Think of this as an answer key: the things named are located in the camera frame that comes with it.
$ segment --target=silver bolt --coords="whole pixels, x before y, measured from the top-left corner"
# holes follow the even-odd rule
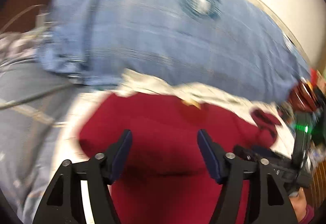
[[[101,160],[101,159],[104,158],[104,156],[105,156],[104,153],[99,152],[99,153],[95,154],[95,159],[96,160]]]
[[[235,158],[235,154],[232,152],[228,152],[227,154],[225,154],[225,157],[228,159],[234,159]]]
[[[260,162],[263,164],[263,165],[268,165],[269,164],[269,160],[268,159],[265,159],[265,158],[262,158],[260,160]]]
[[[62,162],[62,166],[68,166],[69,164],[71,164],[71,160],[64,160]]]

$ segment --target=gray jeans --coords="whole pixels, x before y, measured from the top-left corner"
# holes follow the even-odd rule
[[[33,97],[67,78],[44,71],[33,59],[0,68],[0,105]],[[60,122],[77,94],[75,86],[0,110],[0,188],[25,224],[33,221],[45,191]]]

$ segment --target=denim fabric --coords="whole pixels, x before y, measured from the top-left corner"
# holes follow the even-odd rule
[[[51,13],[38,58],[87,85],[117,85],[129,68],[270,103],[309,78],[280,28],[246,0],[53,0]]]
[[[16,62],[1,68],[0,104],[66,83],[67,78],[46,72],[33,59]],[[0,110],[0,188],[24,224],[32,223],[50,181],[60,131],[53,125],[64,121],[75,95],[72,87]]]

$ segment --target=blue garment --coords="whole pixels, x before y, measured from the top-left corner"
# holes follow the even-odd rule
[[[117,85],[129,68],[270,103],[309,78],[280,28],[246,0],[53,0],[51,13],[39,60],[87,85]]]

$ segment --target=dark red garment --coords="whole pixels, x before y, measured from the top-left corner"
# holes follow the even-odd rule
[[[111,192],[122,224],[208,224],[221,186],[206,170],[197,132],[206,129],[228,152],[236,144],[270,147],[276,140],[271,122],[279,124],[278,120],[261,112],[254,118],[259,127],[224,108],[202,104],[198,109],[175,96],[112,94],[85,124],[79,142],[92,157],[117,141],[124,129],[132,131],[124,172]],[[247,195],[245,182],[239,224],[244,221]]]

